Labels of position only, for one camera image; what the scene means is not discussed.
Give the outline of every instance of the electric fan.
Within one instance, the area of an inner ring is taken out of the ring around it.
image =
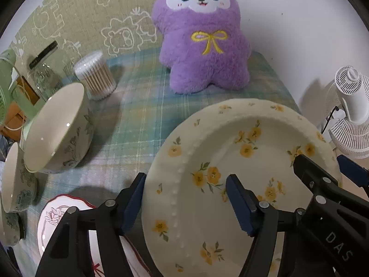
[[[352,66],[340,68],[328,91],[327,104],[342,108],[346,114],[329,129],[336,147],[352,158],[368,157],[369,78]]]
[[[13,49],[7,49],[0,54],[0,124],[5,123],[6,113],[10,104],[15,101],[25,116],[32,120],[37,114],[36,108],[27,99],[25,90],[14,80],[12,83],[12,70],[16,56]]]

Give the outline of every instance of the stuffed animal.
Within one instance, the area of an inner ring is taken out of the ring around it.
[[[152,20],[164,36],[159,61],[171,68],[174,92],[246,86],[251,47],[236,0],[156,0]]]

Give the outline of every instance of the green plastic object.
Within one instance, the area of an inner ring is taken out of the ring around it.
[[[10,104],[15,101],[27,118],[33,119],[37,111],[28,100],[23,90],[17,86],[17,82],[12,84],[12,70],[16,61],[13,49],[7,49],[0,54],[0,124],[4,124],[6,113]]]

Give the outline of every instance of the table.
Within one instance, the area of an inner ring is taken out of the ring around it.
[[[37,224],[46,203],[68,193],[91,204],[114,199],[130,186],[137,173],[147,173],[167,136],[174,128],[200,109],[231,98],[259,98],[298,110],[290,93],[265,58],[253,52],[249,59],[250,83],[240,91],[214,85],[191,95],[179,95],[169,88],[169,69],[159,61],[160,49],[149,49],[108,60],[117,79],[116,90],[106,99],[91,101],[95,133],[87,155],[75,168],[56,175],[36,174],[39,195],[21,214],[26,237],[14,247],[23,277],[33,277],[40,261]],[[143,238],[141,215],[127,233],[151,269],[156,269]]]

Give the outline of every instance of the glass jar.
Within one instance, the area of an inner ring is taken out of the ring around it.
[[[38,94],[47,101],[64,85],[78,82],[73,62],[56,41],[47,46],[31,63],[33,82]]]

